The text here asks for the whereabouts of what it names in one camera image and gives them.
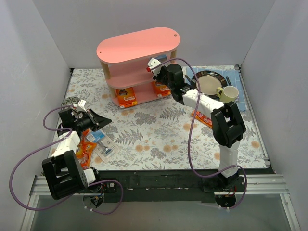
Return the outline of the large orange Gillette Fusion5 box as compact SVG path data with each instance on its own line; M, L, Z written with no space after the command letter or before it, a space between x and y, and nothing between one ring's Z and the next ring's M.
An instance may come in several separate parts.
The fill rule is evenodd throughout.
M171 94L171 90L160 82L155 81L152 83L152 86L158 98L166 97Z

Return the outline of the blue card razor pack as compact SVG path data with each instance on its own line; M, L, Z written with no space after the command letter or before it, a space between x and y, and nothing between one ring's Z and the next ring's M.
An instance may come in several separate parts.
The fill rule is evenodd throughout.
M112 157L120 151L119 147L103 132L102 129L98 131L90 131L85 138L87 141L97 144L94 152L105 163L108 163Z

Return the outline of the small orange Gillette Fusion box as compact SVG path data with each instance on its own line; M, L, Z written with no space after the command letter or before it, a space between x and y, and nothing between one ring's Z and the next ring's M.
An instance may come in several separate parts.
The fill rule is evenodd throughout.
M120 108L127 108L138 104L133 87L116 89L116 95Z

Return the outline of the clear blister razor pack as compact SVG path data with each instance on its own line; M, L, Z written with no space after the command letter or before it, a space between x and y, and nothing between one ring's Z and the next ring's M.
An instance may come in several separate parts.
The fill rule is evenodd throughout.
M161 54L159 56L156 56L155 59L157 59L159 62L163 63L164 61L167 60L167 55L166 54Z

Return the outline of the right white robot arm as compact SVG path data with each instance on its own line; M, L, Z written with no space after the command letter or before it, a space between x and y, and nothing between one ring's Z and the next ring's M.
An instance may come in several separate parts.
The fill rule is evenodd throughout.
M238 148L246 127L238 106L234 102L223 103L206 96L201 90L198 76L194 76L190 84L183 79L182 67L178 64L164 64L154 61L149 64L148 72L153 78L171 90L175 101L201 112L212 122L212 132L219 144L218 171L203 176L202 186L206 192L215 190L229 191L239 183Z

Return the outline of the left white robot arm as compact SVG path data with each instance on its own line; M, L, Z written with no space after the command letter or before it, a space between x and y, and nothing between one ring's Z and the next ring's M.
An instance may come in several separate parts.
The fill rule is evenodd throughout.
M61 123L57 129L60 140L53 155L42 161L42 168L55 200L89 189L98 192L102 180L93 168L83 169L77 159L77 147L84 131L98 131L112 120L98 115L91 109L76 112L69 107L58 112Z

